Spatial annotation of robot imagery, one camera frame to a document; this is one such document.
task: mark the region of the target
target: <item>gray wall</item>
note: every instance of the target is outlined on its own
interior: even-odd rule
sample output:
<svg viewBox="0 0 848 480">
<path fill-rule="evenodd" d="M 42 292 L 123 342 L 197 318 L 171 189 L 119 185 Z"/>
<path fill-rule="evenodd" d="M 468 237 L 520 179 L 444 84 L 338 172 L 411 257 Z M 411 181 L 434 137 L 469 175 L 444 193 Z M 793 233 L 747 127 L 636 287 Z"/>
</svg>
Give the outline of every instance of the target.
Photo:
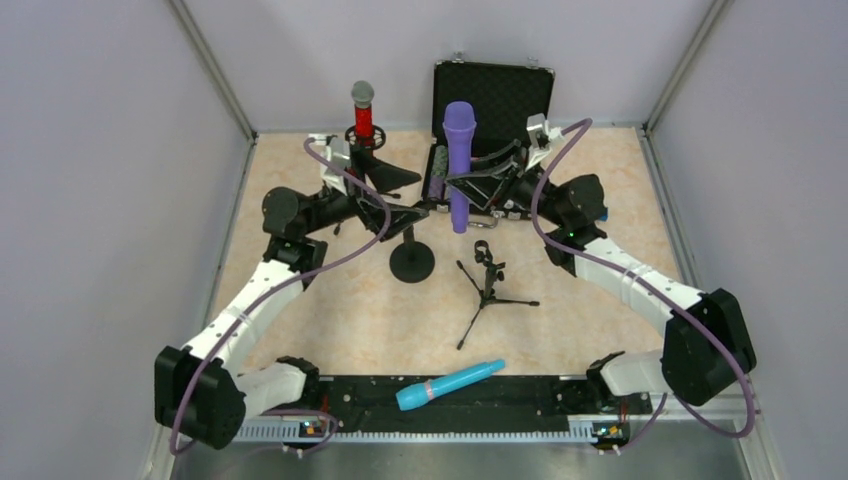
<svg viewBox="0 0 848 480">
<path fill-rule="evenodd" d="M 133 478 L 246 143 L 164 1 L 5 2 L 0 58 L 0 478 Z"/>
<path fill-rule="evenodd" d="M 848 2 L 737 1 L 657 132 L 707 286 L 741 300 L 793 478 L 844 478 Z"/>
<path fill-rule="evenodd" d="M 360 78 L 376 123 L 429 126 L 433 63 L 455 50 L 553 67 L 554 119 L 642 121 L 710 0 L 187 3 L 254 127 L 302 130 L 352 124 Z"/>
</svg>

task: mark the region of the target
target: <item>white robot arm segment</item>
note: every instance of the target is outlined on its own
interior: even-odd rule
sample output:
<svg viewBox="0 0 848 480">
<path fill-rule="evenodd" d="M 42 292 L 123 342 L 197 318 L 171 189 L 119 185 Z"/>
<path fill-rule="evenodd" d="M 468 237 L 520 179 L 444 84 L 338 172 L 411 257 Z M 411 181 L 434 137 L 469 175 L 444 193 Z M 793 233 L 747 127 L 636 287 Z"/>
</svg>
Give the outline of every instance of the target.
<svg viewBox="0 0 848 480">
<path fill-rule="evenodd" d="M 242 316 L 242 312 L 262 294 L 296 276 L 297 273 L 291 271 L 289 265 L 283 262 L 276 260 L 259 262 L 253 276 L 236 298 L 207 328 L 186 343 L 185 347 L 191 347 L 191 354 L 195 357 L 203 358 L 233 322 L 241 317 L 242 324 L 216 356 L 223 361 L 222 366 L 225 369 L 233 375 L 237 374 L 250 350 L 262 338 L 268 325 L 277 318 L 289 302 L 303 293 L 303 284 L 294 282 L 278 291 L 254 309 L 249 318 Z"/>
</svg>

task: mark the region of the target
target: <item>black microphone stand base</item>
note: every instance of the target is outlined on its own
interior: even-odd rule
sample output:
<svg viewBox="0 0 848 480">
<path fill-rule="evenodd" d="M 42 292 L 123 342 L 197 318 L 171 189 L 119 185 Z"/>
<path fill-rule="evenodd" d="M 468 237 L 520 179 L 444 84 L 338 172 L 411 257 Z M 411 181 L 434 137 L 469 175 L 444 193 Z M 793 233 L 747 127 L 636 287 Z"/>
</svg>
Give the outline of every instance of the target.
<svg viewBox="0 0 848 480">
<path fill-rule="evenodd" d="M 403 243 L 389 257 L 392 275 L 404 283 L 423 282 L 433 273 L 436 257 L 427 245 L 415 240 L 410 226 L 403 231 Z"/>
</svg>

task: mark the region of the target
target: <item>black mount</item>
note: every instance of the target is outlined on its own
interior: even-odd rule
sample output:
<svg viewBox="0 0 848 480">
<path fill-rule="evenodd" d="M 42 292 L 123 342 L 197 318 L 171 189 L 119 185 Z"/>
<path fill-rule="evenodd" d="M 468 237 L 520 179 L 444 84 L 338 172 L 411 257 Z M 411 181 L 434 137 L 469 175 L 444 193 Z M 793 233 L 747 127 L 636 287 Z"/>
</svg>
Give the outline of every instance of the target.
<svg viewBox="0 0 848 480">
<path fill-rule="evenodd" d="M 378 150 L 386 144 L 386 131 L 377 125 L 372 125 L 374 135 L 371 138 L 363 138 L 356 134 L 356 125 L 345 131 L 345 140 L 351 145 L 361 145 L 368 150 Z"/>
<path fill-rule="evenodd" d="M 468 325 L 468 329 L 465 330 L 465 335 L 462 336 L 462 340 L 460 340 L 456 345 L 457 350 L 462 350 L 462 346 L 465 345 L 465 339 L 471 332 L 471 327 L 474 326 L 474 323 L 477 321 L 477 317 L 480 315 L 480 312 L 486 308 L 486 306 L 498 304 L 518 304 L 530 307 L 539 306 L 539 302 L 535 300 L 526 302 L 522 300 L 503 300 L 495 297 L 495 282 L 503 281 L 503 269 L 506 267 L 506 263 L 494 263 L 492 252 L 489 250 L 489 244 L 485 240 L 478 240 L 474 243 L 474 261 L 486 267 L 486 280 L 483 284 L 483 288 L 477 286 L 477 282 L 474 281 L 474 278 L 471 277 L 471 274 L 468 273 L 468 270 L 465 269 L 462 262 L 459 260 L 456 261 L 456 266 L 462 270 L 466 277 L 468 277 L 468 280 L 471 281 L 474 288 L 477 289 L 477 294 L 480 295 L 480 304 L 477 307 L 477 313 L 475 313 L 474 317 L 471 319 L 471 323 Z"/>
<path fill-rule="evenodd" d="M 415 232 L 410 226 L 403 231 L 403 243 L 398 245 L 389 257 L 392 275 L 405 283 L 418 283 L 427 279 L 436 266 L 433 250 L 415 240 Z"/>
</svg>

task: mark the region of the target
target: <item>open case lid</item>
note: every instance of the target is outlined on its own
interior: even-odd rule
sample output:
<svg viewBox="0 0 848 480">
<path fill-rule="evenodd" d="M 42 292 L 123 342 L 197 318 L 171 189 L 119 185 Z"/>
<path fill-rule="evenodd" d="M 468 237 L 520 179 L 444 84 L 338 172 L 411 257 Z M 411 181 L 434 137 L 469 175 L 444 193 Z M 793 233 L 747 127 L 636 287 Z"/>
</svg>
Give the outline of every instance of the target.
<svg viewBox="0 0 848 480">
<path fill-rule="evenodd" d="M 527 117 L 548 115 L 554 71 L 546 68 L 443 61 L 436 64 L 433 84 L 433 136 L 444 145 L 445 108 L 466 101 L 474 107 L 477 129 L 472 151 L 485 155 L 515 138 L 525 146 Z"/>
</svg>

